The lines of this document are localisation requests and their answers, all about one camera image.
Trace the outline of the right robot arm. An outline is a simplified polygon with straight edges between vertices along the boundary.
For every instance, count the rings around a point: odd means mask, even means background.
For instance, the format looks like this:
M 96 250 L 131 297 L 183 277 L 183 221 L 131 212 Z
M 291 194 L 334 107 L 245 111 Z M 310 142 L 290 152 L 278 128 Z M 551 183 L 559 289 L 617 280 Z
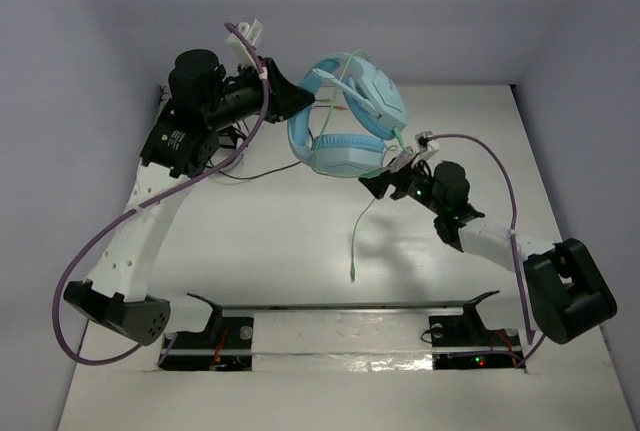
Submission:
M 616 299 L 587 246 L 521 235 L 469 202 L 465 169 L 444 161 L 432 171 L 407 164 L 359 182 L 376 199 L 409 197 L 435 214 L 434 228 L 451 248 L 481 257 L 516 276 L 525 328 L 566 344 L 618 312 Z

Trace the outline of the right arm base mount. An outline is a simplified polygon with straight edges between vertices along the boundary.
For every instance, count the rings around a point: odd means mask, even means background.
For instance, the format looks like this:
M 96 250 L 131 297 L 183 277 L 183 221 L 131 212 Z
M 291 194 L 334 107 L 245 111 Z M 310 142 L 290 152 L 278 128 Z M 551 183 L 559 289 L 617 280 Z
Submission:
M 518 332 L 488 329 L 477 306 L 498 291 L 485 292 L 463 303 L 461 314 L 429 317 L 420 340 L 431 346 L 435 370 L 524 369 Z

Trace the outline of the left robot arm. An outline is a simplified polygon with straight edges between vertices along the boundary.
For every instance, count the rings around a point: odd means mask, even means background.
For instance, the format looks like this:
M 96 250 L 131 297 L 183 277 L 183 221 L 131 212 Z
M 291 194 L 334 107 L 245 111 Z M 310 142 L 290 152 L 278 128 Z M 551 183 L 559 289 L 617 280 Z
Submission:
M 160 248 L 184 200 L 214 173 L 220 137 L 250 116 L 280 123 L 312 104 L 312 94 L 290 81 L 271 57 L 226 73 L 215 53 L 181 53 L 168 93 L 140 153 L 123 213 L 72 259 L 57 284 L 52 324 L 63 338 L 60 310 L 68 304 L 90 322 L 148 346 L 171 323 L 169 300 L 149 293 Z

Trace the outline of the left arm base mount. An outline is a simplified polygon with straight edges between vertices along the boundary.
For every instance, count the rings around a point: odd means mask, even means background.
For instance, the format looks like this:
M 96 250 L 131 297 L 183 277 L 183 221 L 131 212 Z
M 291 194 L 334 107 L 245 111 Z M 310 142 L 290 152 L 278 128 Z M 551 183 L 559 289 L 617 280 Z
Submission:
M 221 305 L 197 294 L 187 296 L 206 304 L 207 324 L 199 332 L 178 331 L 165 337 L 157 367 L 176 372 L 251 371 L 254 317 L 225 316 Z

